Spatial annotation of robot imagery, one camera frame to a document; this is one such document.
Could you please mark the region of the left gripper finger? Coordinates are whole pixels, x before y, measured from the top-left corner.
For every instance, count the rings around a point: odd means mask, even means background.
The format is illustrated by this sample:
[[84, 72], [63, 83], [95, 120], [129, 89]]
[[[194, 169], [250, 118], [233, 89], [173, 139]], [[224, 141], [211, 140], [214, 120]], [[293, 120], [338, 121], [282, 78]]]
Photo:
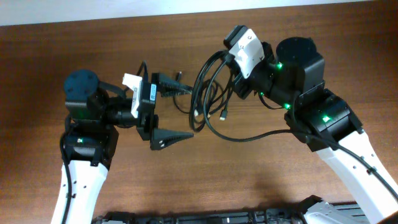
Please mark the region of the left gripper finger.
[[153, 73], [151, 82], [161, 96], [191, 95], [193, 88], [171, 79], [164, 73]]
[[194, 137], [194, 134], [189, 132], [155, 128], [152, 131], [152, 136], [150, 139], [150, 149], [153, 151], [160, 151], [171, 146], [172, 144], [175, 144], [176, 142], [192, 137]]

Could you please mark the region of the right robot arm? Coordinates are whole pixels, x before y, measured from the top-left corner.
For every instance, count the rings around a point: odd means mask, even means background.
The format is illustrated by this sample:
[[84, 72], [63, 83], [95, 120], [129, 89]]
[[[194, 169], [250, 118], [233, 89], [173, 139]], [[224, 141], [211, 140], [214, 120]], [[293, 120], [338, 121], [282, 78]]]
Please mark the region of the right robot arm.
[[397, 222], [397, 183], [350, 106], [325, 87], [325, 59], [309, 37], [276, 48], [246, 26], [223, 41], [240, 98], [251, 92], [285, 109], [289, 131], [318, 154], [349, 190], [370, 223]]

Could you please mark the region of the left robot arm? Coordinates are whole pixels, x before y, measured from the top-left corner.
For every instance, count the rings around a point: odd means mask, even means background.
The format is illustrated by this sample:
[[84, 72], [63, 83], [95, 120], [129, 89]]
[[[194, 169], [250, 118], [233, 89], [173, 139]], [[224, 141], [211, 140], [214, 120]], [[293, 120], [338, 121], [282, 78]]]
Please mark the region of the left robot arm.
[[[136, 128], [153, 151], [193, 137], [189, 132], [160, 129], [154, 113], [158, 95], [187, 95], [190, 86], [163, 73], [125, 73], [122, 84], [126, 90], [100, 81], [91, 70], [77, 70], [65, 80], [69, 114], [60, 138], [62, 179], [52, 223], [91, 223], [116, 151], [118, 128]], [[127, 97], [127, 90], [132, 97]]]

